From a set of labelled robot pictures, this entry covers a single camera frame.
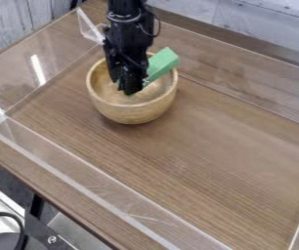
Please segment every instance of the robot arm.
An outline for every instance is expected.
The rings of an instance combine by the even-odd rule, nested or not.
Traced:
[[[154,20],[147,0],[108,0],[111,26],[104,28],[104,52],[110,75],[127,95],[140,92],[148,77],[148,48],[154,42]]]

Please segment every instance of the green block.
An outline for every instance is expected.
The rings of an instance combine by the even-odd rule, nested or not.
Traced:
[[[167,74],[180,64],[180,58],[167,47],[150,58],[148,81],[146,86]]]

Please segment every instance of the screw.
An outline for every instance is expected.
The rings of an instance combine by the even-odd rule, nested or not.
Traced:
[[[48,243],[55,244],[56,242],[58,242],[58,237],[56,236],[50,236]]]

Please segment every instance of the wooden bowl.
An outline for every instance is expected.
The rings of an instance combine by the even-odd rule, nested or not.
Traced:
[[[118,91],[110,78],[106,59],[91,68],[88,74],[90,96],[96,109],[111,120],[123,124],[154,121],[171,107],[178,91],[178,70],[174,69],[132,96]]]

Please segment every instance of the wooden table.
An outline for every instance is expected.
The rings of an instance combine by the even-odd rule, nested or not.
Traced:
[[[100,0],[84,6],[95,22],[104,9]],[[67,32],[74,23],[51,28]],[[299,67],[168,24],[152,50],[167,45],[182,57],[180,90],[152,123],[119,125],[92,108],[86,77],[100,49],[8,115],[230,248],[289,249],[299,226]],[[58,48],[48,53],[68,59]],[[164,249],[2,141],[0,165],[112,247]],[[58,171],[79,183],[94,179],[67,162]]]

